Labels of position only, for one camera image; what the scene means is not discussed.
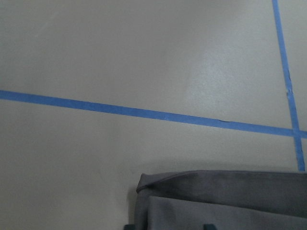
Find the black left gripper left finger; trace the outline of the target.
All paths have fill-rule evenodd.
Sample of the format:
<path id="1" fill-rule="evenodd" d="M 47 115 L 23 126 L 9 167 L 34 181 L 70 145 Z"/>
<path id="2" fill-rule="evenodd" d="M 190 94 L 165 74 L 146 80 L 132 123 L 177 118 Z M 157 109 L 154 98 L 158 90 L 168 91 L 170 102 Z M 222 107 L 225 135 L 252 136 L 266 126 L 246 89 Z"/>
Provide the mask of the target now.
<path id="1" fill-rule="evenodd" d="M 134 224 L 127 224 L 123 227 L 123 230 L 136 230 L 136 227 Z"/>

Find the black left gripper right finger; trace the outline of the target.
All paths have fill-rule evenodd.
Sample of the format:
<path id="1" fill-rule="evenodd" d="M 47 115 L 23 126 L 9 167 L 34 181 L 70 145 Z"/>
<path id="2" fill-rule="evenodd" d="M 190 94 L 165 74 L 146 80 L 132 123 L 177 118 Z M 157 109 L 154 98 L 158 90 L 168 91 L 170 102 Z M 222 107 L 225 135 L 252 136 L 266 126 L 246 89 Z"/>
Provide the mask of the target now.
<path id="1" fill-rule="evenodd" d="M 215 230 L 215 225 L 214 224 L 204 224 L 203 229 L 204 230 Z"/>

